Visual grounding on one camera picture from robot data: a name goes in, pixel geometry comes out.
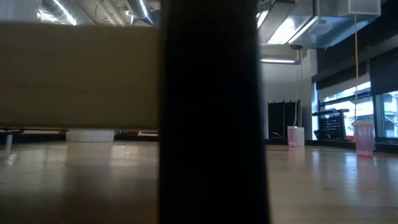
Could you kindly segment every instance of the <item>black rack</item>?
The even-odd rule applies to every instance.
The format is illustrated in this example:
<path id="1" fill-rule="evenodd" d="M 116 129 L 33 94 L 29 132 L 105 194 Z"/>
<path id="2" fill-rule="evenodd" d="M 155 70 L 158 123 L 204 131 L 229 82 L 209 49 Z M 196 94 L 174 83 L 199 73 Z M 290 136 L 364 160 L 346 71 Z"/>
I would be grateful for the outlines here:
<path id="1" fill-rule="evenodd" d="M 268 103 L 268 138 L 287 139 L 287 127 L 300 123 L 300 100 L 297 101 L 297 119 L 294 123 L 296 102 Z"/>
<path id="2" fill-rule="evenodd" d="M 343 110 L 327 110 L 322 112 L 313 113 L 312 116 L 318 116 L 319 130 L 314 131 L 318 140 L 328 139 L 346 139 L 346 128 L 344 125 L 344 113 L 349 112 L 349 109 Z M 324 115 L 336 115 L 328 118 L 323 117 Z"/>

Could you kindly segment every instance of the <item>white wall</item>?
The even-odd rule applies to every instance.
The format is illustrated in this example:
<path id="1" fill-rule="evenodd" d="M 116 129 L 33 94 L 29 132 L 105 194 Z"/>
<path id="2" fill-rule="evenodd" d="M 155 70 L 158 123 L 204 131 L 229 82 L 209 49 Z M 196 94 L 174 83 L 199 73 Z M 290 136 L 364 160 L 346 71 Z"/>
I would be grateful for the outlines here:
<path id="1" fill-rule="evenodd" d="M 264 130 L 266 138 L 268 138 L 268 103 L 296 100 L 297 66 L 262 63 L 261 72 L 264 84 L 264 119 L 266 121 Z"/>
<path id="2" fill-rule="evenodd" d="M 39 0 L 0 0 L 0 21 L 39 22 Z"/>
<path id="3" fill-rule="evenodd" d="M 297 75 L 297 65 L 279 65 L 262 63 L 262 81 L 264 92 L 264 124 L 265 135 L 268 138 L 268 102 L 295 101 L 301 98 L 303 107 L 303 127 L 305 139 L 314 139 L 313 129 L 317 129 L 317 119 L 312 118 L 314 109 L 317 109 L 317 92 L 312 83 L 312 76 L 317 73 L 317 52 L 308 50 L 307 56 L 302 60 L 303 82 L 300 89 L 300 74 Z"/>

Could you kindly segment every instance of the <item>beige partition wall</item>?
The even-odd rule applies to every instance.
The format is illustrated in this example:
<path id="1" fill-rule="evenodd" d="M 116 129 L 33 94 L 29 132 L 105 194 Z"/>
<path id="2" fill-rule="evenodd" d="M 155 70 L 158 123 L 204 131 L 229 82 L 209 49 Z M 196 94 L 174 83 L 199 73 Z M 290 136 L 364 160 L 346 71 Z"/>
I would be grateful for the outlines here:
<path id="1" fill-rule="evenodd" d="M 0 24 L 0 126 L 157 129 L 153 27 Z"/>

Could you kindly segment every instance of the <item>ceiling pipe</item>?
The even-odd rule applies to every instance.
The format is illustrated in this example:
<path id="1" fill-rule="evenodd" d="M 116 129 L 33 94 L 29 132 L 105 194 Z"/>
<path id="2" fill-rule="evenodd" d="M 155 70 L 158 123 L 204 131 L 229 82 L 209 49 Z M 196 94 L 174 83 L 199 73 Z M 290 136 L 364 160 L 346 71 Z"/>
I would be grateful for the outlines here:
<path id="1" fill-rule="evenodd" d="M 142 21 L 146 22 L 147 24 L 155 27 L 159 27 L 160 25 L 160 10 L 152 10 L 149 12 L 149 15 L 143 19 Z"/>
<path id="2" fill-rule="evenodd" d="M 72 0 L 42 0 L 40 14 L 49 21 L 71 25 L 93 25 L 88 16 Z"/>
<path id="3" fill-rule="evenodd" d="M 120 15 L 119 11 L 116 9 L 113 3 L 111 3 L 109 0 L 103 0 L 113 16 L 116 18 L 116 20 L 122 25 L 126 25 L 126 21 L 123 19 L 122 15 Z"/>
<path id="4" fill-rule="evenodd" d="M 112 25 L 117 26 L 116 21 L 113 19 L 112 15 L 105 8 L 102 0 L 98 0 L 97 5 L 102 11 L 104 11 L 104 14 L 105 14 L 106 18 L 108 18 L 108 20 L 112 23 Z"/>
<path id="5" fill-rule="evenodd" d="M 127 0 L 127 6 L 135 19 L 145 19 L 149 15 L 147 0 Z"/>

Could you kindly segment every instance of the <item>fluorescent light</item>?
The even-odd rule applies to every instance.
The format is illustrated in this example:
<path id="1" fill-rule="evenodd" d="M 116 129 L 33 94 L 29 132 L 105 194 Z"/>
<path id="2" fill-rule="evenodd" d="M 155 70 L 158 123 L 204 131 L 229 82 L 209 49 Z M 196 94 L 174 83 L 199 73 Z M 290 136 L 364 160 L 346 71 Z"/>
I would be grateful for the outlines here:
<path id="1" fill-rule="evenodd" d="M 305 25 L 305 27 L 303 27 L 303 29 L 301 29 L 300 31 L 298 31 L 289 41 L 288 43 L 292 43 L 294 42 L 298 37 L 300 37 L 308 28 L 310 28 L 310 26 L 312 26 L 312 24 L 318 20 L 318 16 L 315 16 L 314 18 L 312 18 L 312 20 Z"/>
<path id="2" fill-rule="evenodd" d="M 261 63 L 282 63 L 282 64 L 291 64 L 297 65 L 300 63 L 299 60 L 286 60 L 286 59 L 273 59 L 273 58 L 261 58 Z"/>
<path id="3" fill-rule="evenodd" d="M 294 21 L 287 18 L 268 40 L 267 44 L 284 44 L 295 34 Z"/>
<path id="4" fill-rule="evenodd" d="M 262 23 L 266 19 L 267 15 L 268 15 L 268 10 L 260 12 L 260 16 L 258 16 L 258 21 L 257 21 L 257 29 L 260 28 L 260 26 L 262 25 Z"/>

